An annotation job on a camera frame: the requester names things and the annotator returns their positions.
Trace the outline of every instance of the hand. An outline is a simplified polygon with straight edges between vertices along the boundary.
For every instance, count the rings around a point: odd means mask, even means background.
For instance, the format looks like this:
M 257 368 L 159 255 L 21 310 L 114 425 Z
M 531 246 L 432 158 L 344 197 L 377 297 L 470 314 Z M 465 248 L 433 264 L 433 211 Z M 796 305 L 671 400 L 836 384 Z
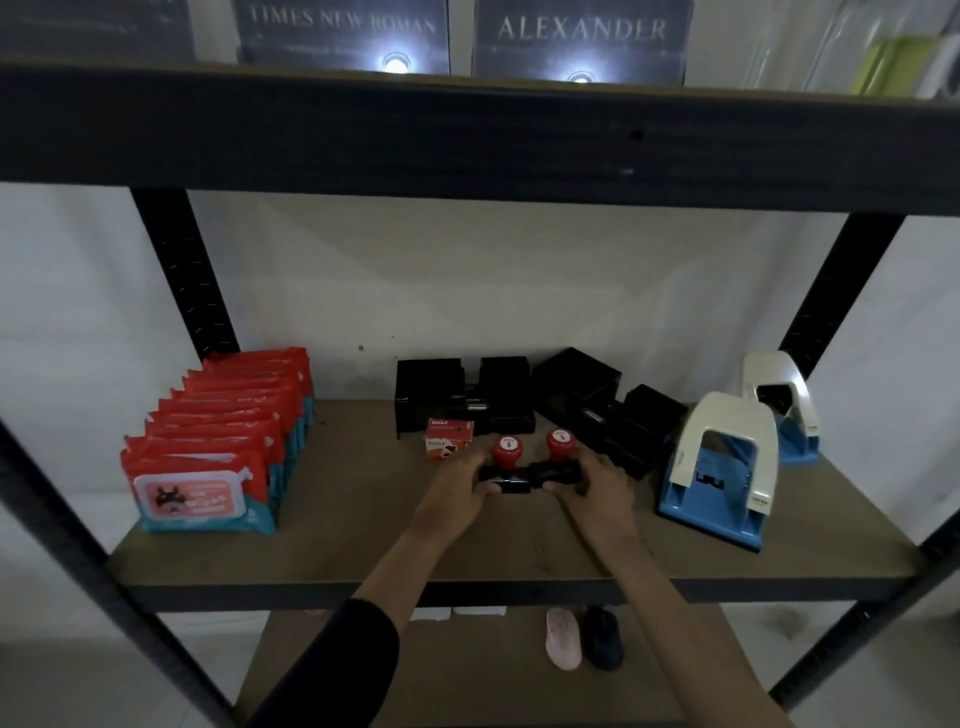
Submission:
M 477 483 L 477 471 L 489 460 L 490 454 L 481 449 L 466 449 L 446 460 L 417 507 L 409 530 L 445 551 L 476 520 L 486 497 L 500 492 L 495 483 Z
M 587 494 L 581 496 L 574 486 L 553 482 L 544 483 L 543 490 L 554 494 L 566 506 L 587 543 L 613 571 L 614 562 L 639 546 L 634 489 L 623 468 L 617 468 L 606 455 L 577 448 L 573 457 L 580 461 L 589 483 Z

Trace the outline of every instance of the person's left hand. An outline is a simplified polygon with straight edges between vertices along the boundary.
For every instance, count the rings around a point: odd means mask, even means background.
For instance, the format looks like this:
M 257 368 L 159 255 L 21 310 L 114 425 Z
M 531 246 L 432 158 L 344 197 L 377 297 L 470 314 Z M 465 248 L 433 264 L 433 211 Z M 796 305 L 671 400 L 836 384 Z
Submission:
M 477 471 L 490 461 L 490 453 L 481 449 L 466 449 L 446 460 L 417 507 L 410 531 L 445 551 L 476 520 L 486 497 L 500 492 L 495 483 L 477 483 Z

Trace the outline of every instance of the computer mouse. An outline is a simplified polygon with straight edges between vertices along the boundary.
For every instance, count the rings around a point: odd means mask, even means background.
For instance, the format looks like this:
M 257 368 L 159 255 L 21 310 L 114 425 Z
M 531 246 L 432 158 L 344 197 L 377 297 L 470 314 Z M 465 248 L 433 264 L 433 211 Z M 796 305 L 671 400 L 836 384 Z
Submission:
M 580 649 L 580 627 L 567 609 L 553 607 L 546 613 L 546 654 L 560 669 L 576 669 L 584 656 Z
M 589 607 L 584 614 L 583 645 L 587 659 L 600 669 L 613 671 L 623 665 L 620 625 L 603 607 Z

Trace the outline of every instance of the floor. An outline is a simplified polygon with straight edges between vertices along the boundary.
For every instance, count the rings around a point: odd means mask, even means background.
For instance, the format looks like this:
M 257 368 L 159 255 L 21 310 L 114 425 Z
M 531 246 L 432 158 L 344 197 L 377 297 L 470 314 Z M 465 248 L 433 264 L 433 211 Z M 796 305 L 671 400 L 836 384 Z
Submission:
M 770 625 L 731 624 L 765 686 L 802 648 Z M 231 699 L 262 619 L 184 643 Z M 792 715 L 798 728 L 947 728 L 960 715 L 960 622 L 907 622 L 844 666 Z M 208 723 L 128 644 L 59 640 L 0 646 L 0 723 L 16 728 L 206 728 Z

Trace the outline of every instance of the black computer mouse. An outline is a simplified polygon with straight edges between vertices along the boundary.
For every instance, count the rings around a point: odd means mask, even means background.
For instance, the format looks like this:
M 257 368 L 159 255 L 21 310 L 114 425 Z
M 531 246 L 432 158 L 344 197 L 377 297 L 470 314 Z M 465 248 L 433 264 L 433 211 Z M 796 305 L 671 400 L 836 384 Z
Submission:
M 603 607 L 589 607 L 580 629 L 584 655 L 600 669 L 612 672 L 623 665 L 623 642 L 616 617 Z

